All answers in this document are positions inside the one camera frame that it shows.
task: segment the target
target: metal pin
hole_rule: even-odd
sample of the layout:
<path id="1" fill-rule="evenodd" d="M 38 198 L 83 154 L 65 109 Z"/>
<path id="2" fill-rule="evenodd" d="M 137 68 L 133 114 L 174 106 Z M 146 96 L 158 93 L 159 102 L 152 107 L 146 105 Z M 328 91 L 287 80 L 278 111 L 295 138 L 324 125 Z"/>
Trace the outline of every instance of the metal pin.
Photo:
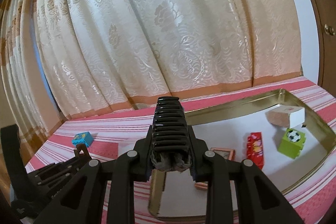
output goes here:
<path id="1" fill-rule="evenodd" d="M 209 157 L 209 158 L 212 158 L 215 156 L 215 152 L 211 150 L 206 151 L 204 154 L 206 157 Z"/>
<path id="2" fill-rule="evenodd" d="M 95 167 L 95 166 L 97 166 L 98 165 L 98 160 L 90 160 L 89 161 L 89 165 L 91 166 L 91 167 Z"/>
<path id="3" fill-rule="evenodd" d="M 129 156 L 130 158 L 135 157 L 138 154 L 138 152 L 136 152 L 135 150 L 130 150 L 127 152 L 127 156 Z"/>
<path id="4" fill-rule="evenodd" d="M 248 167 L 251 167 L 253 165 L 253 161 L 251 160 L 244 160 L 243 163 L 245 166 L 248 166 Z"/>

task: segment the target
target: blue toy block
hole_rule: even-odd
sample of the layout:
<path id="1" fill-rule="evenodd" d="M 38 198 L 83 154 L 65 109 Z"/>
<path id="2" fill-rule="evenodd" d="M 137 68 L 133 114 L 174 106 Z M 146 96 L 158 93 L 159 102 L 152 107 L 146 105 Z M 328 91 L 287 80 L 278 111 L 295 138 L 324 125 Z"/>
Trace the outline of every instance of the blue toy block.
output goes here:
<path id="1" fill-rule="evenodd" d="M 90 132 L 78 133 L 71 142 L 75 147 L 79 143 L 85 143 L 86 147 L 89 147 L 93 142 L 93 137 Z"/>

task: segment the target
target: small wooden frame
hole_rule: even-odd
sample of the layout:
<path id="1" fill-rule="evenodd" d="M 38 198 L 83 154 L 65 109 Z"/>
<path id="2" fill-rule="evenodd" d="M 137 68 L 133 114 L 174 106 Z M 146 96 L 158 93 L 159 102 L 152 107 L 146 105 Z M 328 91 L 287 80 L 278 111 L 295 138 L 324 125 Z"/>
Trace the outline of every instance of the small wooden frame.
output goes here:
<path id="1" fill-rule="evenodd" d="M 221 155 L 226 160 L 233 160 L 235 158 L 236 152 L 234 149 L 212 147 L 210 150 Z M 195 187 L 199 190 L 208 190 L 208 183 L 207 182 L 196 182 Z"/>

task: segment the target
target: white wall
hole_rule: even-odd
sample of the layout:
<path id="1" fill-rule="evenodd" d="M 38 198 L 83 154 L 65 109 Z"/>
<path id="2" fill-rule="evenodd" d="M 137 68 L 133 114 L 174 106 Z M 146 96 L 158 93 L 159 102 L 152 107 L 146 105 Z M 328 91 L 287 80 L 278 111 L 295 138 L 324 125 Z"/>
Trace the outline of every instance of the white wall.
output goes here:
<path id="1" fill-rule="evenodd" d="M 310 0 L 294 0 L 301 33 L 301 64 L 303 74 L 317 84 L 319 77 L 319 37 Z"/>

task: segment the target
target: red package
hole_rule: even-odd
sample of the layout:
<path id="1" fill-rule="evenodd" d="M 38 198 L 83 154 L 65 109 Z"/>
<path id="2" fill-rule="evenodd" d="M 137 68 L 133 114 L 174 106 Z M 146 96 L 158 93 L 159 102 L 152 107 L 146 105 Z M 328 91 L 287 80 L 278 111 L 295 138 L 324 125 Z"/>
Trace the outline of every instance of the red package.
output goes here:
<path id="1" fill-rule="evenodd" d="M 261 132 L 253 132 L 247 137 L 246 156 L 260 169 L 264 166 L 263 139 Z"/>

